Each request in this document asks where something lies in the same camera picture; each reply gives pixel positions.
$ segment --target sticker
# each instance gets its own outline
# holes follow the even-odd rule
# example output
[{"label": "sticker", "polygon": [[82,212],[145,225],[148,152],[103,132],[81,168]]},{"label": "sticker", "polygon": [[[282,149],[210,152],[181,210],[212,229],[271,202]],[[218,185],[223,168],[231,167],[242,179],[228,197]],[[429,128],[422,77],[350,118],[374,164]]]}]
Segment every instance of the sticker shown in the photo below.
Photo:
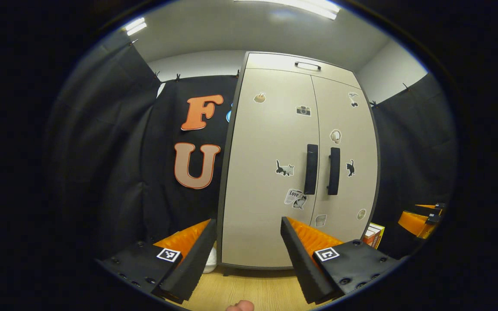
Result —
[{"label": "sticker", "polygon": [[334,144],[339,144],[342,139],[342,133],[339,130],[332,130],[330,133],[330,139],[334,142]]},{"label": "sticker", "polygon": [[303,210],[303,205],[305,205],[305,203],[306,203],[306,195],[302,194],[301,197],[299,197],[298,199],[295,200],[295,202],[293,202],[292,207],[294,209]]},{"label": "sticker", "polygon": [[349,171],[348,177],[351,177],[354,175],[354,161],[351,159],[351,163],[346,163],[347,164],[347,169]]},{"label": "sticker", "polygon": [[296,199],[298,199],[299,196],[302,195],[302,194],[303,194],[303,192],[300,191],[300,190],[289,189],[287,191],[287,194],[285,195],[284,204],[285,205],[289,205],[289,204],[293,203],[293,201],[295,201]]},{"label": "sticker", "polygon": [[253,100],[257,104],[261,104],[261,103],[265,102],[265,100],[266,100],[265,94],[263,92],[260,92],[259,94],[255,95],[255,98],[253,98]]},{"label": "sticker", "polygon": [[326,218],[328,217],[328,215],[326,214],[322,214],[322,215],[318,215],[315,219],[314,219],[314,225],[317,227],[317,228],[320,228],[320,227],[323,227],[326,225]]},{"label": "sticker", "polygon": [[310,107],[299,106],[299,107],[296,107],[296,111],[297,111],[297,114],[310,117]]},{"label": "sticker", "polygon": [[358,94],[353,93],[353,92],[349,92],[348,96],[349,96],[349,99],[351,100],[351,106],[353,106],[353,107],[358,106],[356,101],[354,101],[354,99],[353,99],[354,97],[358,97]]},{"label": "sticker", "polygon": [[318,256],[320,261],[330,260],[339,256],[338,252],[336,252],[333,248],[325,248],[314,253]]},{"label": "sticker", "polygon": [[230,122],[230,114],[232,114],[232,110],[228,111],[228,113],[226,114],[226,121],[228,121],[228,123]]},{"label": "sticker", "polygon": [[293,165],[280,166],[280,162],[276,160],[276,173],[283,176],[295,175],[295,168]]},{"label": "sticker", "polygon": [[174,262],[180,256],[180,252],[164,248],[156,257],[162,260]]},{"label": "sticker", "polygon": [[365,209],[361,209],[360,211],[358,211],[358,214],[356,215],[356,218],[358,220],[361,220],[364,218],[364,216],[366,216],[366,210]]}]

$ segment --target cabinet door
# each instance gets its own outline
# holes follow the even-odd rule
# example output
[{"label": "cabinet door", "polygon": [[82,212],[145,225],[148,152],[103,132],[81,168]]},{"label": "cabinet door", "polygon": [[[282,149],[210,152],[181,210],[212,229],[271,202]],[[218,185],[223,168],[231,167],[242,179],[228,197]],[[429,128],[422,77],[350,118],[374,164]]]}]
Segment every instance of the cabinet door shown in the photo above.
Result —
[{"label": "cabinet door", "polygon": [[319,142],[311,77],[245,69],[233,126],[222,262],[291,267],[280,235],[281,217],[308,224],[314,207],[315,195],[307,195],[300,208],[285,203],[290,189],[304,190],[307,144]]},{"label": "cabinet door", "polygon": [[[361,238],[372,216],[378,178],[376,131],[360,89],[320,77],[312,80],[320,124],[320,166],[311,225],[346,242]],[[328,195],[327,189],[332,147],[340,148],[337,195]]]}]

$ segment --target wall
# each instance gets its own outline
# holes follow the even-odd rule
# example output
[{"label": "wall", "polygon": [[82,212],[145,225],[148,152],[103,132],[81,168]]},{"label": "wall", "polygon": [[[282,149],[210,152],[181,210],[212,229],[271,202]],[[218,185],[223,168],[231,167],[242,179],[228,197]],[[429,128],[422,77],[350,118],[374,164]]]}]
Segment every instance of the wall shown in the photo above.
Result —
[{"label": "wall", "polygon": [[[148,63],[153,72],[160,71],[161,81],[195,76],[235,75],[241,69],[245,51],[205,51],[166,57]],[[164,87],[160,86],[157,96]]]},{"label": "wall", "polygon": [[391,40],[356,73],[368,101],[377,104],[405,90],[427,74],[405,48]]}]

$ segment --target cabinet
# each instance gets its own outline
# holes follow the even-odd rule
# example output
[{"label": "cabinet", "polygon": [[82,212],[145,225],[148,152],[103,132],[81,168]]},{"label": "cabinet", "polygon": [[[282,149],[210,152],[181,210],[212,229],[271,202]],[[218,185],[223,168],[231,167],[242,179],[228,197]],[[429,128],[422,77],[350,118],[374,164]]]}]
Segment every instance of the cabinet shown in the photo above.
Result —
[{"label": "cabinet", "polygon": [[279,234],[283,216],[342,241],[364,234],[379,157],[371,111],[351,71],[247,53],[225,149],[219,264],[291,268]]}]

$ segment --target ceiling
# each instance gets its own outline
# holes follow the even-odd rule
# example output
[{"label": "ceiling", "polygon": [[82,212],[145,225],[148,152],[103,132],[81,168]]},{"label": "ceiling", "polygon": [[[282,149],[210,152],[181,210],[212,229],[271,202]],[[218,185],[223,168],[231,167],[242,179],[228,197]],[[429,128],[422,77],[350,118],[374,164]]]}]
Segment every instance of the ceiling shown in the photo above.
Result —
[{"label": "ceiling", "polygon": [[289,6],[233,0],[176,0],[144,15],[131,36],[149,63],[199,51],[270,51],[358,71],[389,37],[347,10],[336,20]]}]

